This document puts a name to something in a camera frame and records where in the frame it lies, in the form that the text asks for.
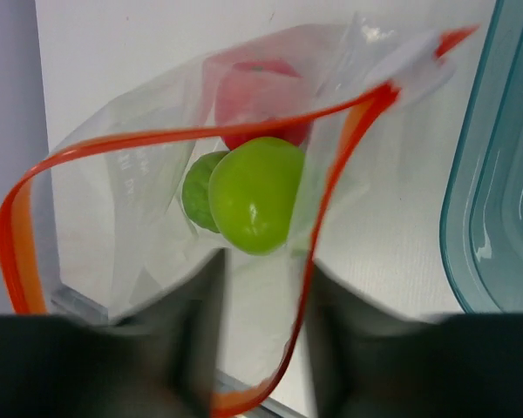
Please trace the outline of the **red fruit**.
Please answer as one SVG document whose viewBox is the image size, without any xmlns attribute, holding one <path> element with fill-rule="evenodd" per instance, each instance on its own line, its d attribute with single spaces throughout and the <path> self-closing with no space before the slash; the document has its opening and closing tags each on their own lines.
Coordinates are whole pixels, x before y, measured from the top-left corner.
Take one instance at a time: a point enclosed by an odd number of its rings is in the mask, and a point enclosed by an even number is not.
<svg viewBox="0 0 523 418">
<path fill-rule="evenodd" d="M 301 74 L 286 61 L 239 62 L 219 82 L 214 122 L 239 125 L 288 116 L 300 109 L 306 97 Z"/>
</svg>

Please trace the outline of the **ribbed green fruit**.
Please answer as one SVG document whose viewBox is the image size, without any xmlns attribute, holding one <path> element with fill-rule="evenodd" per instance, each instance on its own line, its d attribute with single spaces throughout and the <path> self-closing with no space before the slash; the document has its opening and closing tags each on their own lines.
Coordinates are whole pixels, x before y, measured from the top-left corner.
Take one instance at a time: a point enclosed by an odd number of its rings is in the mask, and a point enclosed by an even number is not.
<svg viewBox="0 0 523 418">
<path fill-rule="evenodd" d="M 187 217 L 200 228 L 218 233 L 208 197 L 208 186 L 214 168 L 228 152 L 210 152 L 199 157 L 188 169 L 182 183 L 181 201 Z"/>
</svg>

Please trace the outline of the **teal plastic bin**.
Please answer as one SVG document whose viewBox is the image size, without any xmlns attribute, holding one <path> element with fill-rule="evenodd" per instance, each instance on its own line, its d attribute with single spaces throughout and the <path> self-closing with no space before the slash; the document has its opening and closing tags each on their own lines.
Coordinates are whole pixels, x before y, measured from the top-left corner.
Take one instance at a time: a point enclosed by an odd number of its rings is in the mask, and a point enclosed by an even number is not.
<svg viewBox="0 0 523 418">
<path fill-rule="evenodd" d="M 523 1 L 498 1 L 440 216 L 447 280 L 467 312 L 523 313 Z"/>
</svg>

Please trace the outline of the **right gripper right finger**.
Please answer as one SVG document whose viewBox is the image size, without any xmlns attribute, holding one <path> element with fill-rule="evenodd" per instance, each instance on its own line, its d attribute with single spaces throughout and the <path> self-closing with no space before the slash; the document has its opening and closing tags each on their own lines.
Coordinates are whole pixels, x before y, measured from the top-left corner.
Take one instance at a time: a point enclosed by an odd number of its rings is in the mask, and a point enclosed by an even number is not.
<svg viewBox="0 0 523 418">
<path fill-rule="evenodd" d="M 402 319 L 316 268 L 307 342 L 320 417 L 523 417 L 523 313 Z"/>
</svg>

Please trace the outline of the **smooth green apple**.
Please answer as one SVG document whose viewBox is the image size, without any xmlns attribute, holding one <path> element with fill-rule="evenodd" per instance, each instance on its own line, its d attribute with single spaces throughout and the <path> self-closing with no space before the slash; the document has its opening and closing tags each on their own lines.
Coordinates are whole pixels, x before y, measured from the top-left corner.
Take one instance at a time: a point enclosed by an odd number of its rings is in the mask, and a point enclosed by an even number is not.
<svg viewBox="0 0 523 418">
<path fill-rule="evenodd" d="M 209 206 L 230 244 L 251 255 L 266 255 L 284 244 L 304 159 L 297 146 L 262 137 L 232 150 L 214 168 Z"/>
</svg>

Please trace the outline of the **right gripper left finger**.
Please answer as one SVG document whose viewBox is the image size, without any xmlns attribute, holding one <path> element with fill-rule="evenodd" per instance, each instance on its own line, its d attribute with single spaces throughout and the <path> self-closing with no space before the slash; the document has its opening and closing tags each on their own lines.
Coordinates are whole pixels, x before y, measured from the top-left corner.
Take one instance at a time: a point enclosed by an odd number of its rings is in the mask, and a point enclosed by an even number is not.
<svg viewBox="0 0 523 418">
<path fill-rule="evenodd" d="M 214 251 L 108 326 L 0 314 L 0 417 L 208 417 L 227 276 Z"/>
</svg>

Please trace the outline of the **clear orange zip top bag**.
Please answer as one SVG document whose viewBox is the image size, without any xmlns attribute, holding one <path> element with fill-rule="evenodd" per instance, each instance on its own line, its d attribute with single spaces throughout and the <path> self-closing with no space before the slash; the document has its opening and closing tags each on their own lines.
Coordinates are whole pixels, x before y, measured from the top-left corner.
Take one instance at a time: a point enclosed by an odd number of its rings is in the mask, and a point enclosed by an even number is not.
<svg viewBox="0 0 523 418">
<path fill-rule="evenodd" d="M 377 126 L 446 84 L 450 52 L 475 31 L 366 17 L 303 24 L 197 58 L 113 99 L 25 173 L 0 207 L 0 266 L 14 312 L 59 314 L 51 294 L 70 287 L 105 307 L 110 325 L 223 250 L 231 291 L 217 362 L 249 388 L 272 377 L 271 395 L 301 333 L 317 248 L 351 230 L 369 193 Z M 276 58 L 302 76 L 300 109 L 217 125 L 225 73 Z M 305 159 L 286 241 L 251 255 L 195 225 L 181 192 L 199 157 L 262 137 L 297 146 Z"/>
</svg>

